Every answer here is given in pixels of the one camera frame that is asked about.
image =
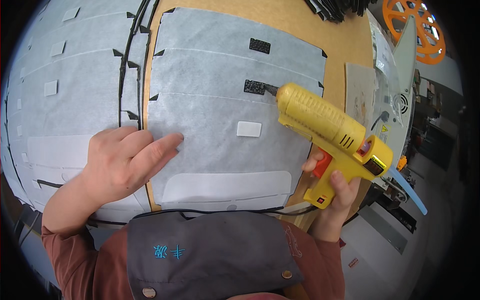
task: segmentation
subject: orange spool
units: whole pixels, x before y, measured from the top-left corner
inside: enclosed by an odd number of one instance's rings
[[[403,7],[403,12],[394,11],[393,8],[395,4],[400,3]],[[401,33],[397,32],[394,27],[392,20],[396,19],[403,23],[407,22],[407,17],[411,14],[415,16],[415,22],[417,25],[417,36],[420,39],[421,45],[417,45],[417,53],[424,54],[424,56],[417,55],[417,60],[423,63],[434,65],[439,63],[445,56],[445,40],[443,32],[441,31],[438,23],[432,17],[432,14],[428,12],[425,8],[422,7],[423,2],[421,0],[384,0],[382,4],[382,12],[384,15],[385,23],[387,24],[388,29],[392,33],[392,37],[395,41],[400,39]],[[424,25],[434,27],[438,34],[437,38],[428,31]]]

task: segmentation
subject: left hand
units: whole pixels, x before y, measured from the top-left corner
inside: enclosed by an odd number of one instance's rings
[[[177,155],[183,141],[172,133],[154,141],[148,130],[133,126],[106,129],[88,145],[88,161],[79,177],[89,198],[103,205],[141,188]]]

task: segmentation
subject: finger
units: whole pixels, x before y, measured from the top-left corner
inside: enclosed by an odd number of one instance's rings
[[[130,162],[132,171],[139,177],[147,176],[182,141],[183,135],[181,133],[171,133],[154,141],[132,158]]]
[[[136,128],[135,126],[122,126],[118,127],[114,131],[111,131],[108,134],[108,137],[116,141],[121,141],[127,135],[129,135],[130,133],[134,133],[135,131],[138,131],[138,128]]]
[[[173,149],[173,151],[170,151],[166,155],[163,156],[163,158],[159,161],[159,163],[150,170],[150,173],[148,173],[145,177],[145,182],[149,181],[153,176],[155,176],[158,172],[160,172],[161,169],[175,156],[178,154],[177,149]]]
[[[112,131],[114,131],[114,130],[115,130],[115,129],[105,129],[105,130],[102,130],[102,131],[100,131],[100,132],[97,132],[94,136],[97,136],[97,137],[103,136],[103,135],[106,135],[106,134],[108,134],[108,133],[110,133],[110,132],[112,132]]]
[[[335,170],[330,176],[330,184],[335,191],[336,198],[339,198],[341,201],[347,200],[351,197],[350,187],[348,186],[345,177],[343,177],[342,172]]]
[[[351,191],[352,195],[355,195],[355,197],[357,196],[357,193],[359,192],[360,181],[361,181],[360,177],[354,177],[348,183],[348,186],[350,187],[350,191]]]
[[[315,153],[307,159],[307,161],[301,166],[301,169],[305,172],[311,172],[317,166],[317,162],[324,158],[323,152]]]
[[[137,155],[143,148],[153,142],[153,136],[148,130],[138,130],[127,135],[120,141],[122,153],[128,158]]]

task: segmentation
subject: power cord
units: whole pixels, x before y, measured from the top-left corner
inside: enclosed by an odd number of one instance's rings
[[[27,235],[32,231],[33,225],[35,224],[36,220],[38,219],[38,216],[40,215],[40,212],[37,212],[35,219],[33,219],[32,225],[28,229],[27,233],[24,235],[24,237],[18,242],[18,247],[21,247],[22,244],[24,243],[25,239],[27,238]]]
[[[136,215],[133,217],[133,219],[137,219],[143,216],[153,216],[153,215],[159,215],[163,213],[172,213],[172,212],[199,213],[199,214],[206,214],[206,215],[215,214],[215,213],[250,212],[250,213],[258,213],[258,214],[271,213],[271,214],[279,214],[284,216],[301,216],[311,211],[314,211],[315,209],[317,209],[317,207],[312,205],[306,211],[291,214],[291,213],[284,213],[284,212],[277,211],[275,208],[261,209],[261,210],[227,210],[227,211],[213,211],[213,212],[195,210],[195,209],[175,208],[175,209],[165,209],[165,210],[160,210],[156,212],[148,212],[141,215]]]

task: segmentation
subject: hand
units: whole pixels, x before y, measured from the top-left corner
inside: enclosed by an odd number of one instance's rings
[[[85,192],[103,205],[123,199],[141,188],[178,153],[181,133],[157,141],[148,130],[133,126],[106,129],[88,145],[88,160],[79,175]]]
[[[317,162],[322,160],[323,157],[323,152],[313,154],[301,166],[302,170],[305,172],[313,171],[317,165]],[[336,212],[348,211],[353,201],[357,197],[360,185],[360,177],[352,178],[350,183],[347,183],[347,181],[343,177],[342,172],[339,170],[335,170],[330,176],[330,184],[335,191],[335,197],[326,209]]]

